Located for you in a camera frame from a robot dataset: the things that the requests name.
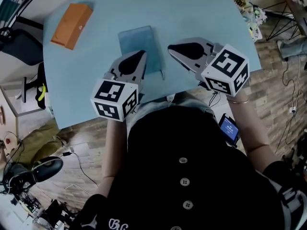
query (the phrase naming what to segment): small screen device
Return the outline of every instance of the small screen device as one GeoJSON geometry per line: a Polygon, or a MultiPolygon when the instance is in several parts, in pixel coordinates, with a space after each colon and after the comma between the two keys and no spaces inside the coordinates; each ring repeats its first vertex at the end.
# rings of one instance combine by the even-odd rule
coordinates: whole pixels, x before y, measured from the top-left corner
{"type": "Polygon", "coordinates": [[[226,142],[236,148],[236,143],[239,140],[239,130],[235,121],[229,115],[224,113],[219,122],[219,126],[226,142]]]}

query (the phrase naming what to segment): white cord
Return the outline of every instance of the white cord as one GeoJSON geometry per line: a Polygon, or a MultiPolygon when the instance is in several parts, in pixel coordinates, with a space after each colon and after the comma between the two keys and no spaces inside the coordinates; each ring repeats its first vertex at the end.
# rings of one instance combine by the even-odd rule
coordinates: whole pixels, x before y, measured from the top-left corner
{"type": "Polygon", "coordinates": [[[63,189],[63,190],[66,190],[66,189],[68,189],[68,188],[71,187],[71,186],[77,186],[78,188],[80,188],[81,190],[85,191],[86,193],[88,193],[88,194],[90,194],[90,195],[94,195],[94,194],[89,193],[88,191],[84,190],[82,187],[80,187],[80,186],[77,185],[77,184],[71,184],[71,185],[69,185],[69,186],[66,187],[66,188],[60,187],[60,186],[58,186],[58,185],[56,185],[56,184],[54,184],[54,185],[55,185],[56,187],[60,188],[60,189],[63,189]]]}
{"type": "Polygon", "coordinates": [[[38,186],[36,186],[36,188],[38,188],[43,194],[45,194],[45,192],[42,190],[42,189],[40,189],[38,186]]]}
{"type": "Polygon", "coordinates": [[[307,197],[306,197],[306,195],[305,195],[303,192],[301,192],[300,190],[298,190],[297,193],[298,193],[298,194],[301,196],[301,198],[303,199],[304,208],[303,208],[303,213],[302,213],[301,219],[300,219],[300,221],[298,222],[298,224],[297,224],[295,230],[301,229],[301,227],[303,226],[303,224],[304,224],[304,223],[306,222],[306,220],[307,220],[307,207],[306,207],[306,205],[307,205],[307,197]]]}
{"type": "Polygon", "coordinates": [[[297,97],[296,97],[296,102],[295,102],[295,106],[296,106],[296,111],[298,110],[298,97],[300,96],[300,92],[301,92],[301,87],[300,87],[300,84],[299,84],[299,79],[300,79],[300,76],[301,76],[301,59],[300,59],[300,55],[298,55],[298,73],[297,73],[297,79],[296,79],[296,87],[295,89],[297,88],[297,85],[298,85],[298,93],[297,93],[297,97]]]}

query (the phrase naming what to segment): cardboard box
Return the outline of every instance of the cardboard box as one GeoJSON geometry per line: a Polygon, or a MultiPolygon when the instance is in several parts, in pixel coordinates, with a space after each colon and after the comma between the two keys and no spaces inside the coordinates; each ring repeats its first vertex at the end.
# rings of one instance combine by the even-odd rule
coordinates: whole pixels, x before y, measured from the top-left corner
{"type": "Polygon", "coordinates": [[[59,22],[51,42],[73,49],[92,12],[86,4],[71,3],[59,22]]]}

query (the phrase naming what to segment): blue notebook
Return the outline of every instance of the blue notebook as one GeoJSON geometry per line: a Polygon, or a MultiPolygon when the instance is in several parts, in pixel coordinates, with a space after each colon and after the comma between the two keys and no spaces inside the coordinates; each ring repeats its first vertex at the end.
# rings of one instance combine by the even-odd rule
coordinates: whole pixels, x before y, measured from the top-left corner
{"type": "Polygon", "coordinates": [[[145,74],[162,71],[160,55],[151,26],[121,32],[118,38],[122,55],[136,50],[147,52],[145,74]]]}

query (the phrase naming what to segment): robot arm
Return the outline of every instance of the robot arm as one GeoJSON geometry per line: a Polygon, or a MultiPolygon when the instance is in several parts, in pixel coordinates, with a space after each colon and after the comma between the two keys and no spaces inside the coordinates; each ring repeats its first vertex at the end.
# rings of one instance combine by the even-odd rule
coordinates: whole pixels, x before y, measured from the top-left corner
{"type": "Polygon", "coordinates": [[[97,81],[91,102],[98,116],[124,121],[140,101],[147,53],[131,52],[116,59],[97,81]]]}
{"type": "Polygon", "coordinates": [[[249,78],[248,58],[230,45],[193,37],[168,46],[168,52],[209,90],[235,96],[249,78]]]}

